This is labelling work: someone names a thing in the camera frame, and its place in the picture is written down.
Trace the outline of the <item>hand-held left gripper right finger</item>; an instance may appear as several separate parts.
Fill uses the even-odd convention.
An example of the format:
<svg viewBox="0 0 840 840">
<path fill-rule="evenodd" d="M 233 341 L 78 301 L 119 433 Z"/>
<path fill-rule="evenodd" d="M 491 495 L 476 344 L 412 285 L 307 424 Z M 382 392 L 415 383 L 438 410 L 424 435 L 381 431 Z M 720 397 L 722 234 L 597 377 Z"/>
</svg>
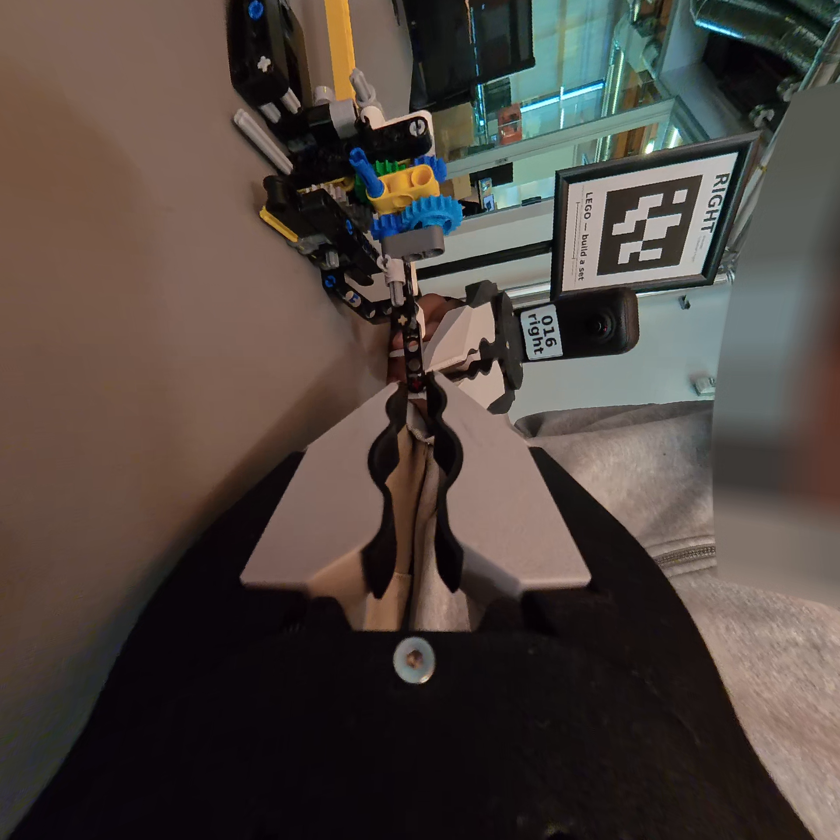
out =
<svg viewBox="0 0 840 840">
<path fill-rule="evenodd" d="M 592 575 L 529 446 L 432 374 L 428 428 L 438 419 L 445 453 L 429 445 L 423 478 L 423 630 L 476 630 L 488 606 L 528 592 L 586 587 Z"/>
</svg>

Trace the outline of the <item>framed marker sign with pole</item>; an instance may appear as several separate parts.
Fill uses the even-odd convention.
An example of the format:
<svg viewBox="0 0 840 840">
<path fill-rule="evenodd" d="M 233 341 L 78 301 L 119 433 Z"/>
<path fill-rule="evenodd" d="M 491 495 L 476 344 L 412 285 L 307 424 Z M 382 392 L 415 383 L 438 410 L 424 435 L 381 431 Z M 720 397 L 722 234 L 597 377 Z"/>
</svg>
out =
<svg viewBox="0 0 840 840">
<path fill-rule="evenodd" d="M 555 301 L 710 285 L 759 145 L 748 132 L 556 171 L 550 199 L 465 221 L 418 270 L 421 289 L 491 280 Z"/>
</svg>

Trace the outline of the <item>silver ventilation ducts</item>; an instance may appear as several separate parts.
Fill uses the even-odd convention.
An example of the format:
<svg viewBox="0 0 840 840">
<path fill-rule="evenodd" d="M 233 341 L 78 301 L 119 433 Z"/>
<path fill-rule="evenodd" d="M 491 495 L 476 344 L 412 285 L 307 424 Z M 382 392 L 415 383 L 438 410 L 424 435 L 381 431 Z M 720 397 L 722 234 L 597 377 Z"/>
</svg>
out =
<svg viewBox="0 0 840 840">
<path fill-rule="evenodd" d="M 838 1 L 690 1 L 693 22 L 765 49 L 802 77 L 801 90 L 838 76 Z"/>
</svg>

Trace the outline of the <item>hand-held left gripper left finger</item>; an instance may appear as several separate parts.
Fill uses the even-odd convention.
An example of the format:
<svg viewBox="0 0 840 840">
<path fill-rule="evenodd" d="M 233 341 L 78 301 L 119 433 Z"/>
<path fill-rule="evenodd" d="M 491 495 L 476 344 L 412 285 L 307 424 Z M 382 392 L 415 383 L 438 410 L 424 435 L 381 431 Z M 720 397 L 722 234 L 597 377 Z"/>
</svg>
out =
<svg viewBox="0 0 840 840">
<path fill-rule="evenodd" d="M 387 480 L 400 460 L 404 387 L 387 385 L 308 446 L 240 575 L 250 590 L 329 597 L 353 629 L 396 569 Z"/>
</svg>

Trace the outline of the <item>black lego model blue gears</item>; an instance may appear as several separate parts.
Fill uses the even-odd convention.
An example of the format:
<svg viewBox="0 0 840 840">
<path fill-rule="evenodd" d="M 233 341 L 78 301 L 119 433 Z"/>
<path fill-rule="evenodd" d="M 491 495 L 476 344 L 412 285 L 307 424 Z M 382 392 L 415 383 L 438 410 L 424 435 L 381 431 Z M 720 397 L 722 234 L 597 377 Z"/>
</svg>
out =
<svg viewBox="0 0 840 840">
<path fill-rule="evenodd" d="M 385 114 L 356 66 L 348 3 L 324 6 L 332 87 L 310 83 L 288 2 L 226 2 L 229 76 L 245 104 L 232 123 L 271 168 L 259 217 L 364 320 L 419 323 L 416 263 L 444 253 L 463 209 L 445 195 L 431 114 Z"/>
</svg>

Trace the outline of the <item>black monitor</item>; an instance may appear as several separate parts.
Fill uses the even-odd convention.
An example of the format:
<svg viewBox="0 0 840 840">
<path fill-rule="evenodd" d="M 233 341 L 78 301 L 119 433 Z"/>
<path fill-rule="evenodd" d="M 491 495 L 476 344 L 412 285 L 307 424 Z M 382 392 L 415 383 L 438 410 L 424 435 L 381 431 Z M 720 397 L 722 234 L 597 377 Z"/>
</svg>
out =
<svg viewBox="0 0 840 840">
<path fill-rule="evenodd" d="M 413 54 L 410 104 L 444 110 L 535 66 L 531 1 L 403 1 Z"/>
</svg>

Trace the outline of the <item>grey zip hoodie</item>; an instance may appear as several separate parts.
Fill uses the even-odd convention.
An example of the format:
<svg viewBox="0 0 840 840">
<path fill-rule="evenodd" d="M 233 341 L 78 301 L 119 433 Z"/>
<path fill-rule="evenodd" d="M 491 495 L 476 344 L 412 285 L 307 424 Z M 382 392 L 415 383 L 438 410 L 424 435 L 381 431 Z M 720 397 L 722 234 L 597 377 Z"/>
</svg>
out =
<svg viewBox="0 0 840 840">
<path fill-rule="evenodd" d="M 516 429 L 657 562 L 774 781 L 815 838 L 839 838 L 838 609 L 718 577 L 712 407 L 579 408 L 525 416 Z"/>
</svg>

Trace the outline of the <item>person's right hand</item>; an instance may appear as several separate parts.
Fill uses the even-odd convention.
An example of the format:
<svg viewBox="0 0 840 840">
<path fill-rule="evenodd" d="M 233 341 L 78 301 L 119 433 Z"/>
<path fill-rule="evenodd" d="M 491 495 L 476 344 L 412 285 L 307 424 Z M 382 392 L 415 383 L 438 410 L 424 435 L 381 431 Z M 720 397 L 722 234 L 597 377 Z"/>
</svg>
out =
<svg viewBox="0 0 840 840">
<path fill-rule="evenodd" d="M 462 308 L 464 302 L 460 299 L 444 297 L 436 293 L 428 293 L 419 298 L 417 305 L 423 313 L 425 327 L 423 347 L 426 348 L 440 326 L 441 321 L 445 318 L 445 315 L 450 311 Z M 388 352 L 385 383 L 405 383 L 406 360 L 403 351 L 403 334 L 396 326 L 392 326 L 390 331 Z"/>
</svg>

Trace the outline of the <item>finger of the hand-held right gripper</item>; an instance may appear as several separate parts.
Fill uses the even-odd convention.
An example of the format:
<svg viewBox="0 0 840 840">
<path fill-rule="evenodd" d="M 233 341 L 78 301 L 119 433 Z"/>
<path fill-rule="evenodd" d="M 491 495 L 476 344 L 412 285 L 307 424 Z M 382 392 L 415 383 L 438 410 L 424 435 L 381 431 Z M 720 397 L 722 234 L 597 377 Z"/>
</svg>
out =
<svg viewBox="0 0 840 840">
<path fill-rule="evenodd" d="M 490 367 L 488 371 L 478 369 L 474 374 L 466 371 L 455 378 L 443 372 L 438 373 L 438 388 L 441 396 L 438 398 L 438 413 L 442 414 L 450 403 L 446 390 L 450 385 L 461 393 L 469 396 L 480 407 L 490 414 L 506 413 L 506 380 L 499 367 Z"/>
<path fill-rule="evenodd" d="M 492 301 L 447 312 L 423 350 L 426 375 L 466 375 L 478 384 L 504 384 Z"/>
</svg>

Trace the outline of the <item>black lego beam red pin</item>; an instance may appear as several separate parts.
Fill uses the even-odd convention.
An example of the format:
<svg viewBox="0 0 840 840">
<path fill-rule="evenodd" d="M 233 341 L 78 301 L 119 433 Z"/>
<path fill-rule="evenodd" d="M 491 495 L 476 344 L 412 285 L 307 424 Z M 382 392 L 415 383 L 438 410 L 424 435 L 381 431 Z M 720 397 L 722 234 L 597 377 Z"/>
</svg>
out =
<svg viewBox="0 0 840 840">
<path fill-rule="evenodd" d="M 409 319 L 407 315 L 398 316 L 392 322 L 392 340 L 401 336 L 401 344 L 389 348 L 389 360 L 403 362 L 405 384 L 410 398 L 425 395 L 426 378 L 424 369 L 425 320 L 421 309 L 417 309 Z"/>
</svg>

